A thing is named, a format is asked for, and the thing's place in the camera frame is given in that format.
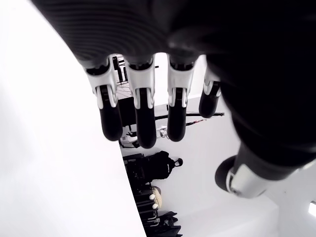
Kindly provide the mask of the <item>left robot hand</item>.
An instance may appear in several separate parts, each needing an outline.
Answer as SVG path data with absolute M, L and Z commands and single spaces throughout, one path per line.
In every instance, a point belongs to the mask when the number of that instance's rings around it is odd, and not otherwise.
M 218 167 L 216 184 L 243 198 L 261 195 L 316 160 L 316 3 L 313 0 L 36 0 L 85 69 L 105 137 L 122 122 L 112 54 L 125 60 L 144 148 L 156 142 L 154 56 L 168 56 L 168 125 L 185 134 L 195 62 L 207 68 L 199 114 L 218 98 L 241 139 L 238 154 Z

